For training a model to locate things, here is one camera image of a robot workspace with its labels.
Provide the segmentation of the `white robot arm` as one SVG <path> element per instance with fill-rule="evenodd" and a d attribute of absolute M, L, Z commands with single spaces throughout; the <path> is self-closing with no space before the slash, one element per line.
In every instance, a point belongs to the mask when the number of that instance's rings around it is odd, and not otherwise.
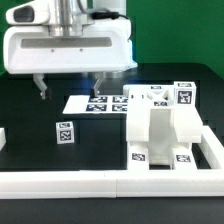
<path fill-rule="evenodd" d="M 96 97 L 106 74 L 137 66 L 126 0 L 31 0 L 9 9 L 6 20 L 5 70 L 31 74 L 43 97 L 46 74 L 94 73 L 90 95 Z"/>

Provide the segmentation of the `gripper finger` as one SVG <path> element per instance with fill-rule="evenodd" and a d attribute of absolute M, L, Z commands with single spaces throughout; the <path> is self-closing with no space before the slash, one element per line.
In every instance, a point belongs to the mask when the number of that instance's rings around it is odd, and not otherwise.
<path fill-rule="evenodd" d="M 93 87 L 90 89 L 90 97 L 91 98 L 97 98 L 98 97 L 98 91 L 99 91 L 100 85 L 104 81 L 104 75 L 105 75 L 104 72 L 98 72 L 98 73 L 95 73 L 93 75 L 93 77 L 96 79 L 96 82 L 93 85 Z"/>
<path fill-rule="evenodd" d="M 44 82 L 45 75 L 42 73 L 34 74 L 33 81 L 40 90 L 40 96 L 43 100 L 49 97 L 48 87 Z"/>

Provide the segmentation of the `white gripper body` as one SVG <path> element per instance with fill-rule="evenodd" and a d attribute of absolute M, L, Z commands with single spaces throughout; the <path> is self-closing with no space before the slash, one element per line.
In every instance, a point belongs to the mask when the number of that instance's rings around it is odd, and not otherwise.
<path fill-rule="evenodd" d="M 98 20 L 80 37 L 52 37 L 45 26 L 14 26 L 3 41 L 11 74 L 115 72 L 131 67 L 130 22 Z"/>

